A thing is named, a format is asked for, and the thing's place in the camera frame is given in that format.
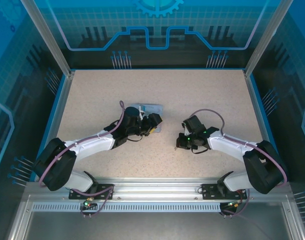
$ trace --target beige work surface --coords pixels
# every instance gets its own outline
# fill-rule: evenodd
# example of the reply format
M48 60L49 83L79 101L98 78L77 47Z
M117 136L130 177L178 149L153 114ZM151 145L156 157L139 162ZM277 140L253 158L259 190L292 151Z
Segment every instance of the beige work surface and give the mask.
M177 149L182 121L209 108L225 119L224 132L248 141L262 140L246 81L241 70L77 70L58 131L63 140L93 135L119 119L121 107L134 103L163 105L160 133L127 141L75 164L96 177L221 177L244 169L237 159L215 150L192 154ZM221 120L211 112L197 114L209 128Z

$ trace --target black mounting bracket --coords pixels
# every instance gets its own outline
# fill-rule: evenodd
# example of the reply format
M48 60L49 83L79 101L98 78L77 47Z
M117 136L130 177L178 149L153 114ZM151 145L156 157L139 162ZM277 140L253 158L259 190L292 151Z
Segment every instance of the black mounting bracket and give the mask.
M247 199L246 191L242 192L241 195L236 191L228 191L225 197L218 190L217 183L213 184L202 184L201 194L203 200L243 200Z
M95 193L100 192L102 190L105 190L105 189L107 189L109 187L113 187L113 186L114 186L113 184L98 184ZM97 195L97 196L95 196L93 198L95 200L105 200L107 198L109 192L110 192L109 190L105 191L104 193L99 194L99 195ZM114 192L112 192L110 194L110 196L108 197L108 200L112 200L113 199L113 194L114 194ZM80 195L79 193L77 193L77 192L75 192L73 190L70 190L68 198L70 200L86 200L87 198L89 198L89 196Z

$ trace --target gear logo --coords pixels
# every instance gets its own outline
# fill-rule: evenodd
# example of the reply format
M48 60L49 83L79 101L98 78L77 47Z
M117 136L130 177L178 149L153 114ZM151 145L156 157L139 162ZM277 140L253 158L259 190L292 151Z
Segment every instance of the gear logo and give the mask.
M148 14L149 17L167 14L173 14L173 10L179 9L179 4L183 4L183 0L133 0L137 6L137 10L141 10L142 14Z
M22 5L19 0L0 0L0 11L11 24L15 24L22 15Z

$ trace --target blue wall panel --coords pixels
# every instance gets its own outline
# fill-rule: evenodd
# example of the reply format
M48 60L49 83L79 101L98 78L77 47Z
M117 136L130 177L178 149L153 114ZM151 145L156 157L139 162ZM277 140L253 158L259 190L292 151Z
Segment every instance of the blue wall panel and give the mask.
M0 239L8 238L31 174L25 158L36 158L61 77L21 2L0 0Z
M72 68L244 68L279 2L38 0L37 5ZM123 60L129 56L131 66Z
M305 0L294 0L253 72L294 192L305 189Z

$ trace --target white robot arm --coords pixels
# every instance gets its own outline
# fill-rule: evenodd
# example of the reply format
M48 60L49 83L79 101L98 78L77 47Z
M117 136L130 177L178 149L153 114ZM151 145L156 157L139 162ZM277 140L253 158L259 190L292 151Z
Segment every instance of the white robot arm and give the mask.
M33 170L51 191L62 187L83 193L96 193L98 184L88 172L73 170L75 162L101 151L112 150L124 144L128 136L148 136L162 122L159 114L141 116L135 107L127 107L122 119L113 122L92 136L61 141L52 139L34 163Z
M217 188L222 196L227 192L250 188L267 194L287 179L286 167L270 142L247 142L223 134L222 130L215 127L206 129L195 115L184 120L182 126L184 133L180 133L177 138L177 148L191 150L195 154L217 150L244 163L245 170L229 172L218 180ZM198 147L205 147L206 150L194 152Z

